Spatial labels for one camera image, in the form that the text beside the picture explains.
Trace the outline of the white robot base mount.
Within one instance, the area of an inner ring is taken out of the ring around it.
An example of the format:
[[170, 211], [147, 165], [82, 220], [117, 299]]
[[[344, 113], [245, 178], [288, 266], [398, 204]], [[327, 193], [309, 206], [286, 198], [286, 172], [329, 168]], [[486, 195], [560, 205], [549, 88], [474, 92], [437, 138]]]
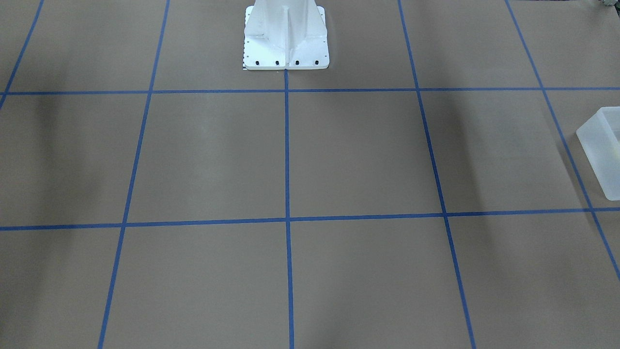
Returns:
[[248, 70], [327, 69], [326, 11], [314, 0], [257, 0], [245, 9], [242, 66]]

